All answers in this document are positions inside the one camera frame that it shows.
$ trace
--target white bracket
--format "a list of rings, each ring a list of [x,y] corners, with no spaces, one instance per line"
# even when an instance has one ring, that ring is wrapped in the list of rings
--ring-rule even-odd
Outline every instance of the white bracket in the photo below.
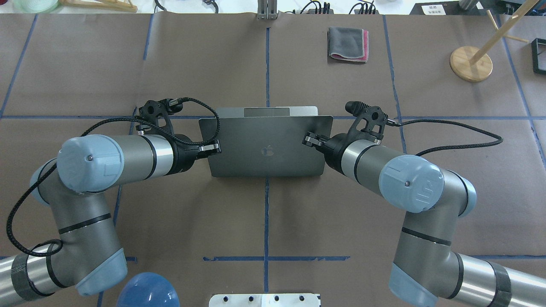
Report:
[[[277,0],[258,0],[258,19],[277,19]]]
[[[209,307],[321,307],[321,295],[313,293],[217,294]]]

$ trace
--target silver laptop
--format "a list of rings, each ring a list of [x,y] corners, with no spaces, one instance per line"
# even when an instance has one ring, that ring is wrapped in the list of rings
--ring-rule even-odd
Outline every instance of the silver laptop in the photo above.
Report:
[[[218,108],[222,153],[207,160],[213,177],[318,176],[324,155],[301,142],[308,131],[330,135],[333,118],[316,107]],[[203,139],[216,119],[200,119]]]

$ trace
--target blue ball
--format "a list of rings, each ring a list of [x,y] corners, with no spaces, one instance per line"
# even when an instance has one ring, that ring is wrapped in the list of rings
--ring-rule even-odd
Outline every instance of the blue ball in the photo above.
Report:
[[[117,307],[180,307],[171,283],[156,273],[131,278],[117,298]]]

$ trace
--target towel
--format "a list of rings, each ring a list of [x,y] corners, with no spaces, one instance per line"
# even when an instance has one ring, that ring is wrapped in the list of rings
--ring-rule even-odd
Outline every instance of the towel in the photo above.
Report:
[[[328,55],[336,60],[368,61],[368,31],[357,28],[329,27]]]

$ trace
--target wooden stand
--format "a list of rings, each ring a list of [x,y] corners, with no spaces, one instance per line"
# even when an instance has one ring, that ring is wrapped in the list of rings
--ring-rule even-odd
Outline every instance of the wooden stand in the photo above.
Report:
[[[486,54],[525,14],[532,9],[539,0],[527,0],[523,3],[514,15],[491,37],[480,49],[472,46],[464,46],[455,49],[449,58],[449,64],[453,72],[471,82],[485,80],[493,70],[493,62]]]
[[[83,1],[83,0],[59,0],[62,5],[68,5],[71,7],[91,8],[91,9],[105,9],[105,10],[117,10],[136,13],[138,7],[133,5],[131,0],[125,2],[124,0],[96,0],[96,1]]]

